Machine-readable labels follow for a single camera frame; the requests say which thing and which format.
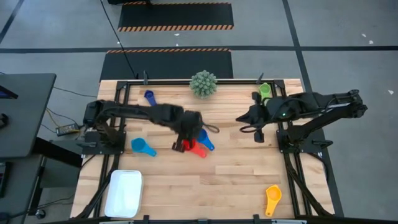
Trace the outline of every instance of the black table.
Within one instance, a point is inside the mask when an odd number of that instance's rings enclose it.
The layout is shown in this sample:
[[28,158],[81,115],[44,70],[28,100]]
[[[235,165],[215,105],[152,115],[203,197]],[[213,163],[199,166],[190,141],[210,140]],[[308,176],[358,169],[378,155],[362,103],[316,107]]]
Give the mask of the black table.
[[[15,100],[0,99],[0,113],[9,117],[8,126],[0,129],[0,161],[12,164],[0,212],[12,216],[38,206],[45,157],[81,166],[80,155],[37,137],[55,78],[50,73],[0,75],[0,84],[18,95]],[[22,215],[9,223],[24,219]]]

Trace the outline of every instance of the gray floor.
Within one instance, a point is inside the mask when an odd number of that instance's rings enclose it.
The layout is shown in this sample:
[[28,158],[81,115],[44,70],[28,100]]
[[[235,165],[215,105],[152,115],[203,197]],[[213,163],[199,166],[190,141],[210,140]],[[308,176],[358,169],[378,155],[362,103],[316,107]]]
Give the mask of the gray floor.
[[[293,45],[282,0],[229,2],[233,6],[233,30],[119,36],[126,47]],[[0,30],[16,4],[17,0],[0,1]],[[289,0],[289,4],[301,46],[398,45],[395,0]],[[116,26],[121,6],[105,5]],[[0,49],[117,46],[99,0],[25,0],[0,43]],[[335,142],[330,156],[345,215],[398,220],[398,52],[304,52],[303,56],[314,91],[335,93],[357,88],[369,107],[361,119],[341,120],[325,128],[326,138]],[[103,60],[104,53],[0,54],[0,72],[53,72],[57,74],[55,86],[95,95]],[[264,78],[301,78],[295,52],[233,51],[232,61],[235,78],[257,78],[261,72]],[[91,100],[54,90],[49,108],[80,123]],[[47,115],[43,124],[55,129]],[[44,128],[39,136],[56,139]],[[73,189],[52,189],[42,202],[68,197],[69,193]],[[49,215],[43,222],[64,220],[70,207],[47,208]],[[35,222],[29,218],[26,223]]]

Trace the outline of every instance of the black mat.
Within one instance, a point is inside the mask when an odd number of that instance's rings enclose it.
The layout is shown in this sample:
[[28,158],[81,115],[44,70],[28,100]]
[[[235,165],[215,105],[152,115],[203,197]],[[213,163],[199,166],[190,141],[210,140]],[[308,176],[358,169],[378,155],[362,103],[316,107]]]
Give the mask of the black mat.
[[125,3],[119,31],[226,30],[233,28],[230,3]]
[[[141,49],[126,52],[129,52],[126,55],[140,79],[144,70],[149,79],[191,78],[203,70],[214,73],[217,78],[233,78],[228,49]],[[134,76],[122,50],[111,50],[105,56],[101,80],[123,79],[134,79]]]

